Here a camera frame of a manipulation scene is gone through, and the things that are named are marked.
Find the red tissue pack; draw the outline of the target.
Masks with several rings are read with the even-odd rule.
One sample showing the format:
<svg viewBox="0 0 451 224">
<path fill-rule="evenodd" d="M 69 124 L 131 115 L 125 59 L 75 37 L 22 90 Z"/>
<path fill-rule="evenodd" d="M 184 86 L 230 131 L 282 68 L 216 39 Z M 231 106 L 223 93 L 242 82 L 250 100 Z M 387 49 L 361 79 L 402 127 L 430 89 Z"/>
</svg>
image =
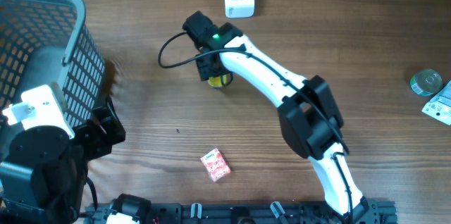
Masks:
<svg viewBox="0 0 451 224">
<path fill-rule="evenodd" d="M 229 165 L 217 148 L 201 157 L 200 160 L 213 182 L 217 182 L 225 175 L 231 173 Z"/>
</svg>

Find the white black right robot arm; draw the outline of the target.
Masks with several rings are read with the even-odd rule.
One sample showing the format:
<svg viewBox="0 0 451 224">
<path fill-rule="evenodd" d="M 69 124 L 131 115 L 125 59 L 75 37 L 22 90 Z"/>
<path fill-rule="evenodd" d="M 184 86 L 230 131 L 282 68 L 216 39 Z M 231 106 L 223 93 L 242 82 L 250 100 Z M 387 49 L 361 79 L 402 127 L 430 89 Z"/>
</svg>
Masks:
<svg viewBox="0 0 451 224">
<path fill-rule="evenodd" d="M 357 223 L 364 195 L 345 160 L 343 119 L 327 82 L 289 71 L 240 29 L 231 23 L 218 27 L 200 11 L 186 19 L 183 30 L 199 51 L 194 59 L 201 80 L 226 87 L 239 75 L 259 90 L 276 107 L 285 142 L 313 165 L 327 205 L 341 221 Z"/>
</svg>

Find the yellow lidded jar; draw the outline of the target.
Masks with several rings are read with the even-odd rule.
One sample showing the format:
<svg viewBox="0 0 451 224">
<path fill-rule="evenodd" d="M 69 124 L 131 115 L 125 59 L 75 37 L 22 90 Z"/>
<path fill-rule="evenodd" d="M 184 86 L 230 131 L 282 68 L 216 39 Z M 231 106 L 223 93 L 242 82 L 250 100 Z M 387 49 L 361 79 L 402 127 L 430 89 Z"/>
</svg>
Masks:
<svg viewBox="0 0 451 224">
<path fill-rule="evenodd" d="M 213 88 L 222 88 L 226 87 L 228 83 L 228 76 L 227 75 L 221 75 L 217 77 L 210 77 L 207 82 L 209 85 Z"/>
</svg>

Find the silver tin can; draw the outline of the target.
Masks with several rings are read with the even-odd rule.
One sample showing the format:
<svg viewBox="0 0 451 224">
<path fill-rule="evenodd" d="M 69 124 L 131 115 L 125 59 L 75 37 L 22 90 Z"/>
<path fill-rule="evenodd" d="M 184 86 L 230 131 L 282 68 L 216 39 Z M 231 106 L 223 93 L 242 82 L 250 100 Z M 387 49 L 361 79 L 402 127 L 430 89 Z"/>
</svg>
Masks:
<svg viewBox="0 0 451 224">
<path fill-rule="evenodd" d="M 442 89 L 443 80 L 437 71 L 427 68 L 415 73 L 409 84 L 415 94 L 428 97 Z"/>
</svg>

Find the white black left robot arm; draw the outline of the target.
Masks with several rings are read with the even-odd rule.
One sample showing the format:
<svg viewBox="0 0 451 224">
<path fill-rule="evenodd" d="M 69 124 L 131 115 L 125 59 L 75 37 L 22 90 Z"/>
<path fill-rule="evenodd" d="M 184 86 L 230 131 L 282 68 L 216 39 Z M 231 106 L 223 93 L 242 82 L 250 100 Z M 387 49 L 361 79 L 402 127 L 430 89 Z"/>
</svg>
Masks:
<svg viewBox="0 0 451 224">
<path fill-rule="evenodd" d="M 59 127 L 40 125 L 16 135 L 1 162 L 2 223 L 74 223 L 80 211 L 89 161 L 125 141 L 125 130 L 109 95 L 93 109 L 96 122 L 75 127 L 70 138 Z"/>
</svg>

